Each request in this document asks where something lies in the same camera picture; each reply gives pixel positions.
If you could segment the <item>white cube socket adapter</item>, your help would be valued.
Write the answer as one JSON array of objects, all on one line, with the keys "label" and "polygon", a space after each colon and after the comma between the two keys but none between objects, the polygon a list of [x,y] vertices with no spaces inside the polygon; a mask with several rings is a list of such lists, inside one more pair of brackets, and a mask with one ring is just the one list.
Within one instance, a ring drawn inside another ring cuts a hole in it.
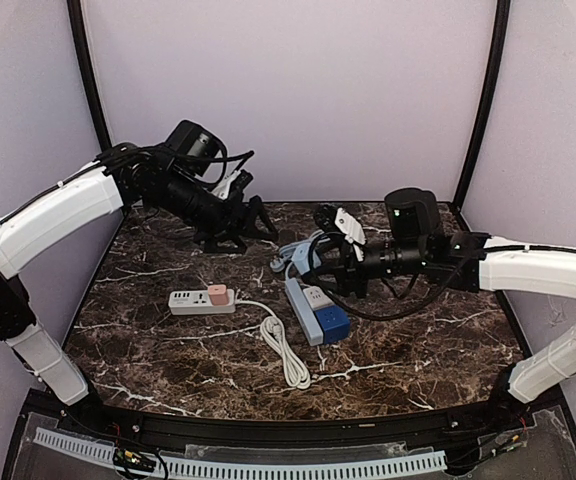
[{"label": "white cube socket adapter", "polygon": [[335,303],[318,286],[309,286],[303,290],[304,297],[313,311],[334,306]]}]

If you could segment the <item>light blue charger plug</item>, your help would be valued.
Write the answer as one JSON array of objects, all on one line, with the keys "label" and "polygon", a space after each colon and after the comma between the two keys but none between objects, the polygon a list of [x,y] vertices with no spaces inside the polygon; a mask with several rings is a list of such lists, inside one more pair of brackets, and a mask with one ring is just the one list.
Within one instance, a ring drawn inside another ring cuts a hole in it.
[{"label": "light blue charger plug", "polygon": [[292,254],[291,262],[300,275],[307,274],[310,271],[308,260],[309,248],[309,243],[303,243],[299,245]]}]

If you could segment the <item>light blue power strip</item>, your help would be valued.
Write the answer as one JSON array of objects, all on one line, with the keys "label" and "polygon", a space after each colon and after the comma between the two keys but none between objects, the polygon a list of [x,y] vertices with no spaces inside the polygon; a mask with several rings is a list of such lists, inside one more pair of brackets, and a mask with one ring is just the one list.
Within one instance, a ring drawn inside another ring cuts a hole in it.
[{"label": "light blue power strip", "polygon": [[303,243],[311,243],[311,241],[319,234],[321,230],[315,230],[307,239],[289,243],[279,249],[279,253],[270,261],[270,268],[274,273],[285,274],[284,285],[289,304],[291,305],[299,324],[304,332],[307,342],[310,346],[318,346],[323,344],[323,332],[317,322],[315,314],[308,305],[304,294],[303,288],[299,283],[301,279],[297,269],[291,262],[291,257],[294,250]]}]

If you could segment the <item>blue cube socket adapter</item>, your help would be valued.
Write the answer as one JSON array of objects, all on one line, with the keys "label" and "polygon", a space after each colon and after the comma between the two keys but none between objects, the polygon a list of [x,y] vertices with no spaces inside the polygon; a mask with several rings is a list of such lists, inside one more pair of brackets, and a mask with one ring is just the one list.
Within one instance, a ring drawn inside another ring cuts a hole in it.
[{"label": "blue cube socket adapter", "polygon": [[351,323],[338,305],[318,309],[314,314],[323,332],[324,344],[337,343],[348,337]]}]

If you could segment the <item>pink charger plug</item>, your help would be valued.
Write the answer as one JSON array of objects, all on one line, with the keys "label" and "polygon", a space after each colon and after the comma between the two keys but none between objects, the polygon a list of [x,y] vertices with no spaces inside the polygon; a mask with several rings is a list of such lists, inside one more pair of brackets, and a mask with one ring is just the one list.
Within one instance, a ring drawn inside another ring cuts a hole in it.
[{"label": "pink charger plug", "polygon": [[230,302],[228,288],[224,284],[210,285],[207,292],[213,306],[226,306]]}]

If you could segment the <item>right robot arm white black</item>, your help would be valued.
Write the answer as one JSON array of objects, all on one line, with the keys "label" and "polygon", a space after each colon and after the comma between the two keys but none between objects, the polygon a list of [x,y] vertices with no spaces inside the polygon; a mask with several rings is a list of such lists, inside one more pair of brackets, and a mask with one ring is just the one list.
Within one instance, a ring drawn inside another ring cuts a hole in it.
[{"label": "right robot arm white black", "polygon": [[[321,232],[305,255],[303,279],[320,287],[342,309],[344,298],[363,298],[370,281],[424,276],[437,287],[417,305],[388,315],[411,316],[444,290],[518,291],[576,300],[576,247],[521,243],[488,233],[444,232],[433,192],[411,187],[384,199],[391,236],[366,240],[362,225],[346,210],[321,205],[314,220]],[[505,368],[489,403],[522,408],[576,374],[576,323],[546,347]]]}]

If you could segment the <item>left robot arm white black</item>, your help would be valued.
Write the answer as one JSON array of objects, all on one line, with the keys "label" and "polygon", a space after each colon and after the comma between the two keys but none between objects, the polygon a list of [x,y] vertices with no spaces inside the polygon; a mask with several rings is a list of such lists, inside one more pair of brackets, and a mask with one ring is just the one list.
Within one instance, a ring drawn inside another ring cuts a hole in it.
[{"label": "left robot arm white black", "polygon": [[244,194],[252,155],[230,156],[217,136],[182,120],[165,141],[113,146],[0,218],[0,341],[63,405],[96,394],[32,311],[20,272],[80,228],[136,203],[180,218],[205,253],[243,254],[246,239],[277,240],[262,199]]}]

